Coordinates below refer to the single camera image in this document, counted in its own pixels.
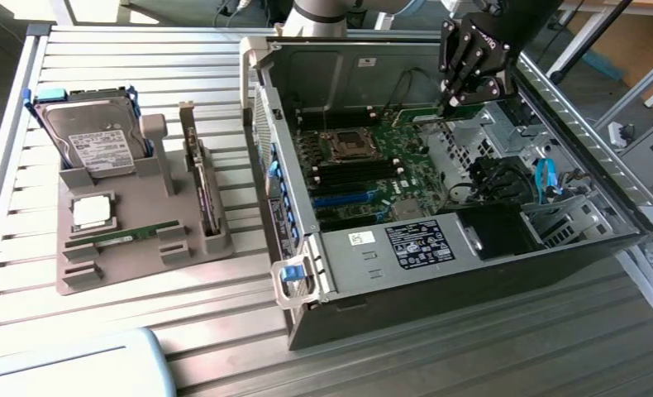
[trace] hard drive label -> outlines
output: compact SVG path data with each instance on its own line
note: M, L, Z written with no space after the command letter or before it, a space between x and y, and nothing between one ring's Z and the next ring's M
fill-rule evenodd
M387 227L386 232L403 269L456 259L436 220Z
M123 130L71 135L70 141L90 172L132 165L132 154Z

